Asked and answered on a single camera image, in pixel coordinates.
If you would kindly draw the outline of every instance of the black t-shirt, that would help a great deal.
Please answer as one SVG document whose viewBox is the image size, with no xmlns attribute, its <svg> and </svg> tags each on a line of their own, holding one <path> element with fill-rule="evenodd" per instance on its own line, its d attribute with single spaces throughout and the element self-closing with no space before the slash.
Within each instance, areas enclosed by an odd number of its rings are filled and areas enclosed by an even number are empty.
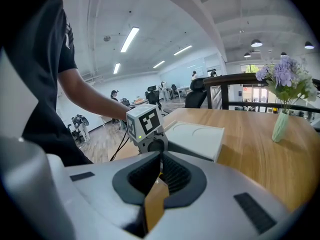
<svg viewBox="0 0 320 240">
<path fill-rule="evenodd" d="M 65 166 L 91 163 L 56 113 L 58 73 L 77 68 L 63 1 L 14 1 L 18 3 L 8 4 L 10 8 L 3 17 L 3 46 L 13 67 L 38 99 L 22 136 L 46 153 L 58 155 Z"/>
</svg>

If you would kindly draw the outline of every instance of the flower vase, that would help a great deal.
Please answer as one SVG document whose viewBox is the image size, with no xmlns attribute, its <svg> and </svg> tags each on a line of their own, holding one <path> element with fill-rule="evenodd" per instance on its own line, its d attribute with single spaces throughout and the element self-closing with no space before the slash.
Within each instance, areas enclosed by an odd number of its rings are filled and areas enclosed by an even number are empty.
<svg viewBox="0 0 320 240">
<path fill-rule="evenodd" d="M 274 142 L 279 142 L 285 135 L 287 125 L 288 125 L 289 115 L 285 113 L 280 113 L 278 119 L 275 122 L 273 133 L 272 133 L 272 140 Z"/>
</svg>

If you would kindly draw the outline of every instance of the wooden floor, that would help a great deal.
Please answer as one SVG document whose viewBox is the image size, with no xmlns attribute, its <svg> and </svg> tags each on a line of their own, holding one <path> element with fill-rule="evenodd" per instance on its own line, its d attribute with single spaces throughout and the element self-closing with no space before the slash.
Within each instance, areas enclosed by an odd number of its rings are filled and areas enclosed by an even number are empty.
<svg viewBox="0 0 320 240">
<path fill-rule="evenodd" d="M 175 98 L 164 102 L 160 101 L 162 109 L 176 110 L 185 107 L 184 98 Z M 203 107 L 208 108 L 207 99 L 204 101 Z M 124 134 L 124 129 L 119 129 L 118 124 L 108 122 L 105 128 L 102 126 L 90 131 L 90 141 L 80 146 L 82 152 L 95 164 L 108 162 L 116 152 Z"/>
</svg>

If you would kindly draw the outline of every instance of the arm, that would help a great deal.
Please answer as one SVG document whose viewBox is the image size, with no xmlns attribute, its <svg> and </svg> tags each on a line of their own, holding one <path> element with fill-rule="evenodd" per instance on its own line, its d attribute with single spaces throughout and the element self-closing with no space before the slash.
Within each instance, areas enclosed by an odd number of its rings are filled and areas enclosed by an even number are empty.
<svg viewBox="0 0 320 240">
<path fill-rule="evenodd" d="M 58 80 L 67 97 L 76 105 L 89 112 L 126 121 L 129 108 L 107 98 L 87 84 L 76 68 L 58 74 Z"/>
</svg>

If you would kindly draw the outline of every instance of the ceiling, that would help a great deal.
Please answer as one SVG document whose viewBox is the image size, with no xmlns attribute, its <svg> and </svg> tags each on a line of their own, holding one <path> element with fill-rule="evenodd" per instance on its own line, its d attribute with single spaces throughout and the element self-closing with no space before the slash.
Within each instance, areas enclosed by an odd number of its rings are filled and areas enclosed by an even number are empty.
<svg viewBox="0 0 320 240">
<path fill-rule="evenodd" d="M 228 62 L 279 59 L 318 52 L 316 42 L 299 11 L 289 0 L 198 0 L 212 17 Z M 203 48 L 217 48 L 208 32 L 170 0 L 64 0 L 72 25 L 75 62 L 82 77 L 105 81 L 133 74 L 152 74 Z M 126 53 L 120 53 L 132 27 L 140 30 Z M 259 39 L 263 46 L 252 48 Z M 315 50 L 306 50 L 311 41 Z M 173 54 L 192 45 L 178 56 Z M 165 60 L 156 69 L 154 65 Z M 116 63 L 121 63 L 113 74 Z"/>
<path fill-rule="evenodd" d="M 199 24 L 169 0 L 64 0 L 74 35 L 75 62 L 82 77 L 105 81 L 112 77 L 157 73 L 213 42 Z M 132 27 L 140 30 L 120 53 Z M 177 56 L 182 48 L 192 48 Z M 165 60 L 161 66 L 153 68 Z M 116 63 L 121 63 L 113 74 Z"/>
<path fill-rule="evenodd" d="M 306 41 L 316 45 L 309 26 L 290 0 L 201 0 L 210 12 L 222 38 L 227 60 L 243 61 L 255 50 L 251 60 L 279 59 L 281 52 L 302 55 Z M 259 39 L 263 46 L 252 48 Z"/>
</svg>

